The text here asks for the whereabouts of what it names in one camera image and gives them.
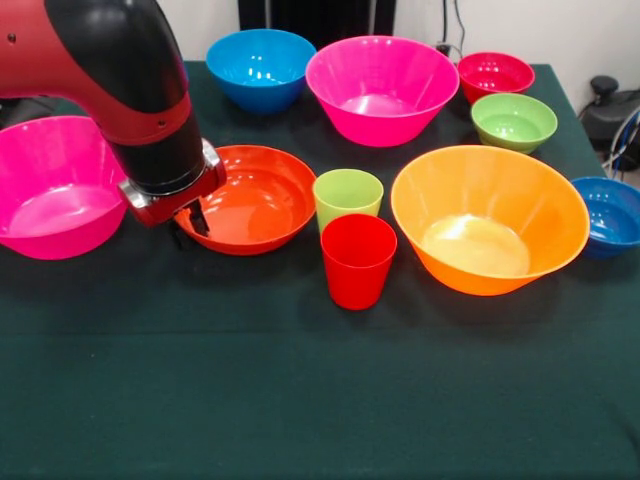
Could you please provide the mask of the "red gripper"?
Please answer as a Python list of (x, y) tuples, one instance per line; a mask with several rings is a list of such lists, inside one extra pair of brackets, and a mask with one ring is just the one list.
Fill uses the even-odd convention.
[[(205, 138), (202, 138), (202, 159), (202, 172), (191, 185), (182, 190), (167, 195), (150, 195), (143, 193), (130, 180), (124, 180), (119, 184), (121, 196), (128, 202), (134, 216), (144, 225), (159, 225), (187, 209), (193, 230), (198, 235), (208, 236), (209, 226), (201, 199), (222, 187), (227, 175), (223, 161)], [(179, 250), (190, 250), (193, 247), (191, 237), (175, 220), (169, 222), (169, 232)]]

